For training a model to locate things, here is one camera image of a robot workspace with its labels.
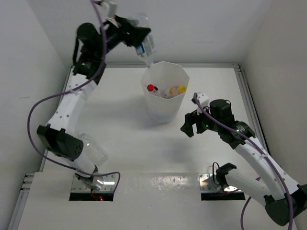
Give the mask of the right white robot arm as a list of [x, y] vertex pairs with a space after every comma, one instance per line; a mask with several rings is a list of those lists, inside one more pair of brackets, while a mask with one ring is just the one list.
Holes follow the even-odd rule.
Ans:
[[289, 176], [261, 145], [255, 132], [242, 121], [235, 120], [229, 100], [209, 101], [205, 94], [195, 94], [192, 102], [197, 109], [185, 114], [181, 131], [188, 137], [210, 130], [243, 157], [260, 180], [246, 176], [237, 166], [227, 163], [213, 168], [207, 187], [215, 195], [233, 186], [253, 198], [279, 226], [291, 229], [294, 218], [307, 208], [307, 186]]

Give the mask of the yellow cap small bottle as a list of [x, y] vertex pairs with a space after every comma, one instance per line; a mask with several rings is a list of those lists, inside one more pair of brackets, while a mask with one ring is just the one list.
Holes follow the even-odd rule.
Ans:
[[169, 90], [168, 90], [168, 93], [171, 97], [175, 97], [175, 96], [178, 96], [180, 94], [183, 94], [186, 92], [186, 87], [184, 85], [181, 85], [181, 86], [174, 86], [174, 87], [171, 87]]

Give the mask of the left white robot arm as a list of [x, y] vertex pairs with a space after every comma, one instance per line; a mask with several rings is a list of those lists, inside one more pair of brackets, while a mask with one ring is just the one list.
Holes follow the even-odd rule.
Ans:
[[46, 149], [62, 158], [86, 185], [92, 185], [99, 174], [84, 141], [76, 137], [76, 123], [104, 73], [106, 64], [103, 58], [120, 43], [134, 47], [140, 58], [153, 53], [147, 50], [154, 44], [146, 14], [130, 18], [116, 15], [103, 22], [99, 29], [91, 23], [83, 23], [77, 28], [69, 88], [54, 115], [36, 131]]

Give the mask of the light blue label bottle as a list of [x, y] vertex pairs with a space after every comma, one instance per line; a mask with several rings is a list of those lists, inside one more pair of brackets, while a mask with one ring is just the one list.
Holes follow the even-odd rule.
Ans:
[[[149, 19], [145, 13], [137, 13], [131, 17], [133, 25], [138, 27], [150, 28]], [[156, 52], [152, 32], [145, 37], [141, 45], [135, 48], [138, 58], [143, 61], [147, 68], [153, 64], [153, 54]]]

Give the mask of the red cap plastic bottle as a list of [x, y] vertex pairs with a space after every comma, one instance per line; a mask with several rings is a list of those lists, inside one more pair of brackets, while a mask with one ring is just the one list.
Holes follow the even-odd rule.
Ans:
[[163, 97], [162, 92], [159, 91], [159, 89], [156, 86], [152, 85], [152, 84], [148, 84], [147, 85], [147, 91], [151, 95], [158, 96], [158, 97]]

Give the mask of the black cap small bottle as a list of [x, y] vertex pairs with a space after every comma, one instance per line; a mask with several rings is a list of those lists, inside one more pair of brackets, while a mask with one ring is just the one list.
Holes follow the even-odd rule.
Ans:
[[171, 94], [168, 91], [158, 91], [158, 94], [161, 98], [170, 99], [172, 98]]

